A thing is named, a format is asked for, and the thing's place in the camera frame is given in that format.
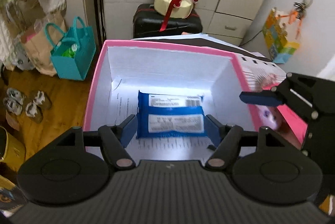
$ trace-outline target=slipper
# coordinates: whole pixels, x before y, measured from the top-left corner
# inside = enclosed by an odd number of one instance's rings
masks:
[[[41,123],[43,120],[43,114],[41,109],[32,101],[28,102],[28,104],[24,108],[26,115],[37,124]]]
[[[52,106],[48,95],[43,91],[32,91],[30,93],[30,99],[42,110],[49,110]]]
[[[23,105],[23,101],[26,98],[23,92],[10,87],[7,89],[6,94],[9,98],[16,100],[21,105]]]
[[[11,97],[5,97],[2,102],[9,112],[12,112],[15,115],[20,115],[22,113],[23,108],[15,99]]]

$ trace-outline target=green item in bag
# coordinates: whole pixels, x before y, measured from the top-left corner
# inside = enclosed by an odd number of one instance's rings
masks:
[[[62,57],[74,58],[74,55],[76,54],[77,49],[78,47],[74,43],[71,47],[69,47],[68,49],[64,51],[64,53],[62,54]]]

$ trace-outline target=screw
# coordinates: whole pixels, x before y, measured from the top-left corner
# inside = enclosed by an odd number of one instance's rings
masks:
[[[208,160],[208,164],[211,167],[222,167],[222,166],[224,166],[224,160],[218,159],[218,158],[213,158],[213,159]]]
[[[319,113],[317,112],[317,111],[314,111],[314,112],[312,112],[312,119],[313,120],[315,120],[315,119],[317,119],[318,118],[318,116],[319,116]]]
[[[119,167],[130,167],[133,164],[133,161],[130,159],[122,158],[122,159],[118,159],[116,161],[116,164]]]

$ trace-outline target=electrical cord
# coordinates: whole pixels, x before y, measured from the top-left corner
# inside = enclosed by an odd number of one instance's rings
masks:
[[[260,30],[259,32],[257,32],[257,34],[254,36],[254,37],[252,37],[250,40],[248,40],[247,42],[245,42],[244,44],[240,44],[239,45],[239,47],[241,47],[241,46],[244,46],[244,45],[246,45],[247,43],[250,43],[253,39],[255,39],[257,36],[258,36],[258,34],[260,34],[262,31]]]

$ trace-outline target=label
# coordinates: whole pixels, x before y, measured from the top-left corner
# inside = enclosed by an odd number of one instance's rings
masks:
[[[204,116],[202,114],[188,115],[156,115],[149,114],[148,131],[150,133],[164,131],[181,133],[203,133]]]
[[[76,52],[77,49],[78,49],[77,44],[74,43],[74,44],[71,46],[71,49],[72,49],[73,52]]]
[[[200,102],[199,96],[149,95],[150,107],[198,107]]]

